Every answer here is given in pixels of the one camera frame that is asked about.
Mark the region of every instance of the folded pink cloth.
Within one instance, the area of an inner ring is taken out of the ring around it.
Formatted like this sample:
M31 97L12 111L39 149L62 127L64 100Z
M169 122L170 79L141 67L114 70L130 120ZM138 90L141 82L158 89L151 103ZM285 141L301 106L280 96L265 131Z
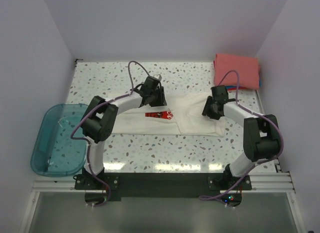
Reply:
M231 54L216 54L214 68L214 85L218 85L225 74L230 70L236 70L240 76L240 86L249 89L259 89L259 63L257 58ZM230 73L224 78L221 85L236 86L237 75Z

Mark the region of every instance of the gray wall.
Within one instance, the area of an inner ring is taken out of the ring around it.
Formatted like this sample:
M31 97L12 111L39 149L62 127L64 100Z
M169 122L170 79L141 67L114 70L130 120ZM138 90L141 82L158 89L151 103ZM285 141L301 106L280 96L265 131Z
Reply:
M309 230L320 231L320 0L287 0L258 52L261 96L284 135L290 170Z
M76 58L255 56L286 0L45 0Z
M73 74L43 0L0 0L0 231L19 231L35 174L30 158L45 112Z

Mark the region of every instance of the transparent blue bin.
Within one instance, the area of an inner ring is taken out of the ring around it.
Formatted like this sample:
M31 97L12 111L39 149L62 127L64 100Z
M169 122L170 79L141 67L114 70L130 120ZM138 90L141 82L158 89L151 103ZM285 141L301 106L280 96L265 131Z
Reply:
M45 177L76 174L85 163L86 142L72 140L71 132L82 119L86 104L58 104L44 115L31 157L31 168ZM79 128L76 137L83 137Z

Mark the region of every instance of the glass panel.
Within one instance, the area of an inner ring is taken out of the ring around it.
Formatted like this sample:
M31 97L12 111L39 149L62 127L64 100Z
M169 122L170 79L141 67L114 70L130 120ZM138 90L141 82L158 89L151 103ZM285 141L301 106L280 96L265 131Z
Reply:
M296 233L285 193L247 193L236 209L216 201L123 198L92 210L83 193L42 193L32 233Z

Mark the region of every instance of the terrazzo table surface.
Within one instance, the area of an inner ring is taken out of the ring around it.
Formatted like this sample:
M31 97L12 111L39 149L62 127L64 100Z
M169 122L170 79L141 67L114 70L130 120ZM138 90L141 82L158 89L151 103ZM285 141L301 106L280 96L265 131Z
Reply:
M141 62L150 75L161 74L165 94L208 92L213 86L211 62ZM119 95L131 88L127 62L78 62L67 104L89 104L94 96ZM131 64L135 85L146 73ZM235 91L229 92L235 97ZM253 90L240 90L241 104L260 112ZM226 119L225 136L112 134L105 142L105 171L127 173L223 172L243 151L243 128ZM253 173L275 173L275 165L259 165Z

